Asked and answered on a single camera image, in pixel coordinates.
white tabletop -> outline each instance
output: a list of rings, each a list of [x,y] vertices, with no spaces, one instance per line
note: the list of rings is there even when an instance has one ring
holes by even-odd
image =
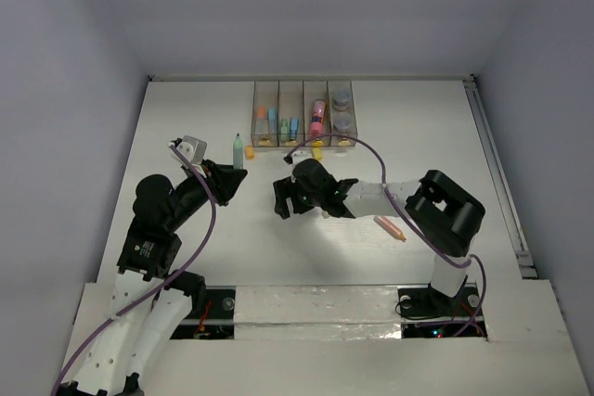
[[[491,278],[521,280],[507,228],[466,94],[460,81],[353,82],[359,136],[383,156],[388,181],[421,178],[439,169],[476,196],[486,216],[472,251]],[[230,163],[237,132],[250,141],[253,83],[150,83],[117,202],[99,283],[113,283],[115,263],[133,219],[137,183],[152,173],[177,184],[184,175],[168,141],[185,134],[207,141],[206,158]],[[213,237],[192,272],[209,285],[362,285],[427,282],[433,254],[410,231],[396,242],[372,222],[323,219],[310,211],[283,221],[273,212],[273,181],[290,174],[286,149],[262,149],[245,160],[249,171],[237,195],[219,208]],[[323,149],[337,179],[380,181],[378,162],[364,147]],[[175,266],[203,238],[208,206],[178,231]]]

round plastic container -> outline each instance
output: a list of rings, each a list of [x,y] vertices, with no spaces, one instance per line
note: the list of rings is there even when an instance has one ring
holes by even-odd
[[[332,108],[338,111],[345,111],[353,102],[351,91],[347,89],[339,90],[332,97]]]
[[[332,129],[338,134],[348,134],[353,129],[354,123],[350,113],[337,113],[333,119]]]

pink bottle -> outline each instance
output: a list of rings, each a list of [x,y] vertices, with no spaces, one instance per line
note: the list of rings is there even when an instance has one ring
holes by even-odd
[[[321,99],[314,102],[312,122],[309,124],[309,134],[312,137],[324,133],[324,111],[326,111],[326,102]]]

clear container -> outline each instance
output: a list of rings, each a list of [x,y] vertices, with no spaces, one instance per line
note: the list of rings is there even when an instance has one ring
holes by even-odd
[[[303,81],[280,81],[278,90],[278,142],[296,146],[304,135]]]
[[[328,95],[330,102],[329,123],[332,133],[357,138],[355,99],[351,81],[328,81]],[[354,146],[355,141],[333,136],[330,144],[349,147]]]
[[[305,81],[303,82],[303,108],[305,112],[305,138],[309,139],[311,135],[311,124],[314,114],[314,105],[317,101],[324,102],[324,114],[322,118],[322,134],[330,133],[330,107],[328,101],[328,83],[326,81]],[[330,145],[330,138],[323,137],[308,143],[308,146],[327,147]]]
[[[254,147],[278,146],[278,124],[274,123],[274,120],[269,120],[269,117],[278,117],[278,81],[256,81],[253,86],[252,106]]]

gray wall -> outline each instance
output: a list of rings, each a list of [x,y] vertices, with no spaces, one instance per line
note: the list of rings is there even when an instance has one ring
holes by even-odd
[[[594,390],[591,0],[525,0],[479,80],[536,267]]]
[[[111,0],[149,73],[469,73],[521,0]]]
[[[107,0],[0,0],[0,382],[47,394],[147,78]]]

